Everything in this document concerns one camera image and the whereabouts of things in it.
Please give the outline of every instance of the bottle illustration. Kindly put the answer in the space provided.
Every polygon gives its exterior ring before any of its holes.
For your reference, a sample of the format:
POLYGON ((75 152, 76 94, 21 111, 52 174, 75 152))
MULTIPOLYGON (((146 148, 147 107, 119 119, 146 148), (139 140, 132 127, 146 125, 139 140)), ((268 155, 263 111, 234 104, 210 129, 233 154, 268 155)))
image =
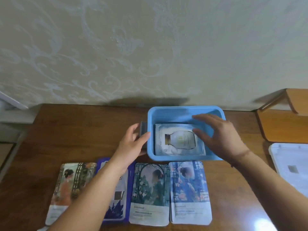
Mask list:
POLYGON ((165 144, 177 149, 194 149, 196 147, 195 134, 191 131, 176 131, 165 134, 165 144))

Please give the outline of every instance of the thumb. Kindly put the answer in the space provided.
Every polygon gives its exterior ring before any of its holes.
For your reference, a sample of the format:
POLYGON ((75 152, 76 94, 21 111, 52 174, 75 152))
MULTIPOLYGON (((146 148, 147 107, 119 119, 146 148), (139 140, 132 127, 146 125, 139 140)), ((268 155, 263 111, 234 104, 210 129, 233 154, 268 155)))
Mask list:
POLYGON ((136 140, 136 145, 142 147, 143 144, 147 142, 147 140, 150 138, 151 132, 144 133, 138 140, 136 140))
POLYGON ((205 145, 210 147, 212 142, 212 138, 210 136, 197 128, 192 129, 192 131, 205 143, 205 145))

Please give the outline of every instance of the floral wallpaper pattern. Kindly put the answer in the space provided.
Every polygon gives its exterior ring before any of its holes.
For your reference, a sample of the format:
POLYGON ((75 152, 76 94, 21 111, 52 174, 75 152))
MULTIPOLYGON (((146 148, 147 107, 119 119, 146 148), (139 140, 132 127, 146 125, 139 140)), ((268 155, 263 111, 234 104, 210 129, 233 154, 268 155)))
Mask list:
POLYGON ((308 0, 2 0, 0 91, 25 107, 179 98, 258 108, 269 93, 308 88, 307 8, 308 0))

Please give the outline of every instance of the blue plastic bin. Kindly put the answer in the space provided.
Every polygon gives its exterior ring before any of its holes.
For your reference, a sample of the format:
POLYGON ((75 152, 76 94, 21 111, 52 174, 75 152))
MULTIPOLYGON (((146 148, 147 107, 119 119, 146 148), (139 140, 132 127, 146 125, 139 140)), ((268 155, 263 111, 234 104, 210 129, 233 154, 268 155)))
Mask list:
POLYGON ((202 113, 210 113, 217 115, 223 120, 226 119, 223 110, 217 106, 166 106, 151 108, 148 112, 148 131, 151 132, 151 137, 147 143, 148 156, 155 161, 221 160, 221 158, 215 155, 207 146, 205 146, 206 155, 155 155, 155 124, 193 124, 206 132, 209 136, 213 136, 214 131, 209 125, 192 119, 192 115, 202 113))

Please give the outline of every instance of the forearm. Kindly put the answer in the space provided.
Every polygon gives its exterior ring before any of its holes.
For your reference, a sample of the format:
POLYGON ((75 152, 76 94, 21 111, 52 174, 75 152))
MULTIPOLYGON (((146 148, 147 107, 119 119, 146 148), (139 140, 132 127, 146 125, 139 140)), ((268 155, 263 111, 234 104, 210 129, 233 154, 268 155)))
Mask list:
POLYGON ((281 178, 262 159, 250 152, 236 168, 245 177, 278 230, 308 227, 308 198, 281 178))
POLYGON ((48 231, 99 230, 120 176, 108 162, 48 231))

